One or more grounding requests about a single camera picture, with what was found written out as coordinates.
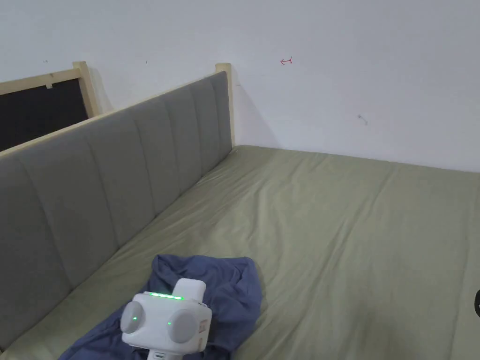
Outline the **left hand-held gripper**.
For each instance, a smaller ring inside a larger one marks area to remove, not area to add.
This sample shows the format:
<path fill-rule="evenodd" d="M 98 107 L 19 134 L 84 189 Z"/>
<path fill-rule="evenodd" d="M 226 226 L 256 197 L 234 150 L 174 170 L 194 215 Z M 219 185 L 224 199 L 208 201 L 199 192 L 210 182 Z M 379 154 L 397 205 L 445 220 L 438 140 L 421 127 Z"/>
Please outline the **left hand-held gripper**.
<path fill-rule="evenodd" d="M 146 349 L 149 360 L 181 360 L 203 352 L 212 320 L 212 310 L 203 303 L 205 291 L 203 281 L 181 278 L 173 294 L 136 294 L 120 319 L 122 341 Z"/>

